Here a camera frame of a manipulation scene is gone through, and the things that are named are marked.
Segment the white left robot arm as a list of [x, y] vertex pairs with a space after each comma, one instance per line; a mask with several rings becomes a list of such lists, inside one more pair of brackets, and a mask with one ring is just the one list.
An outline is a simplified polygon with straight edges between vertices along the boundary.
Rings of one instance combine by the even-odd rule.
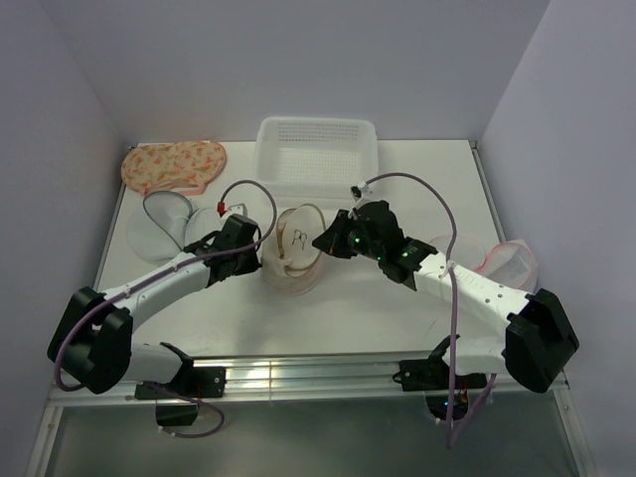
[[74, 390], [96, 395], [121, 381], [154, 383], [171, 397], [185, 395], [194, 383], [193, 358], [167, 342], [136, 344], [133, 334], [178, 300], [257, 271], [261, 240], [256, 222], [232, 214], [219, 230], [187, 245], [153, 273], [105, 291], [76, 291], [47, 350], [54, 375], [68, 373], [76, 380]]

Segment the tan-trimmed white laundry bag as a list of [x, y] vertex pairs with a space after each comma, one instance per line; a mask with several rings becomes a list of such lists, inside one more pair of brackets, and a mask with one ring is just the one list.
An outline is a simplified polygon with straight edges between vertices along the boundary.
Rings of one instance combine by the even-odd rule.
[[312, 242], [325, 231], [324, 214], [314, 204], [280, 213], [274, 231], [263, 244], [263, 280], [280, 294], [309, 292], [318, 283], [322, 267], [322, 252]]

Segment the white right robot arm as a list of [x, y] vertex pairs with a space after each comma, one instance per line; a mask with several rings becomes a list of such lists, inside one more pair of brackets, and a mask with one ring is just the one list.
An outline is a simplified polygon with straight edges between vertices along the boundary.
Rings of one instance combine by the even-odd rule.
[[579, 341], [555, 294], [529, 293], [493, 281], [461, 265], [448, 266], [433, 245], [407, 237], [385, 201], [341, 210], [312, 242], [321, 252], [374, 260], [385, 277], [440, 298], [486, 324], [494, 334], [481, 339], [448, 336], [416, 365], [403, 365], [406, 380], [426, 391], [466, 379], [485, 386], [486, 376], [507, 374], [534, 393], [546, 392], [579, 348]]

